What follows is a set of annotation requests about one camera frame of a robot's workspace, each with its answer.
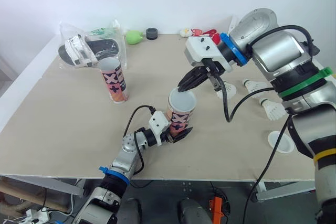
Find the blue clamp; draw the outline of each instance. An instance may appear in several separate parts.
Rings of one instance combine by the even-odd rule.
[[[240,53],[238,48],[232,43],[232,41],[230,40],[229,36],[227,36],[227,34],[221,33],[220,39],[222,40],[222,42],[224,42],[228,46],[228,48],[231,49],[231,51],[235,54],[237,59],[240,61],[241,65],[245,65],[247,63],[247,60],[245,59],[245,57]]]
[[[104,174],[110,174],[110,175],[114,175],[115,177],[118,177],[120,179],[122,179],[128,186],[130,185],[130,181],[127,177],[125,177],[124,175],[122,175],[121,173],[118,173],[114,170],[109,170],[107,167],[102,167],[100,166],[99,169],[104,173]]]

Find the orange tool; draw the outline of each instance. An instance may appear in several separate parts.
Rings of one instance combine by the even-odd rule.
[[[209,205],[210,205],[211,212],[213,214],[212,223],[221,224],[220,223],[221,217],[224,216],[224,214],[222,213],[222,198],[215,196],[214,199],[211,199],[209,201]]]

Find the badminton shuttlecock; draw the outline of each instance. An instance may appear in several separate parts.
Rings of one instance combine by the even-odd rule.
[[[227,99],[231,99],[232,97],[235,96],[235,94],[237,93],[237,89],[236,87],[231,84],[231,83],[228,83],[226,81],[224,81],[224,86],[225,86],[225,89],[226,89],[226,96],[227,96]],[[217,91],[217,96],[220,98],[220,99],[223,99],[223,93],[222,93],[222,90],[219,90]]]
[[[259,89],[267,88],[267,84],[265,82],[261,81],[250,81],[249,79],[243,80],[243,85],[247,88],[248,93],[252,93],[254,91],[257,91]],[[253,98],[260,97],[264,92],[257,93],[255,95],[252,95]]]
[[[284,106],[278,102],[271,102],[266,98],[260,98],[259,103],[264,107],[268,119],[271,121],[278,120],[286,114]]]

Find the plastic bag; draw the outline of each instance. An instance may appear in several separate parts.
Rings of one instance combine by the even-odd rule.
[[[110,26],[93,31],[83,31],[67,23],[60,24],[62,45],[60,58],[73,67],[95,67],[99,60],[117,58],[123,69],[127,68],[124,36],[117,20]]]

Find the white wall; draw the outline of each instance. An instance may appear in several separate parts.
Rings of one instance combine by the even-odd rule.
[[[83,29],[105,26],[116,17],[126,28],[207,28],[254,8],[275,11],[280,25],[305,27],[336,70],[336,0],[0,0],[0,57],[21,72],[58,32],[60,21]]]

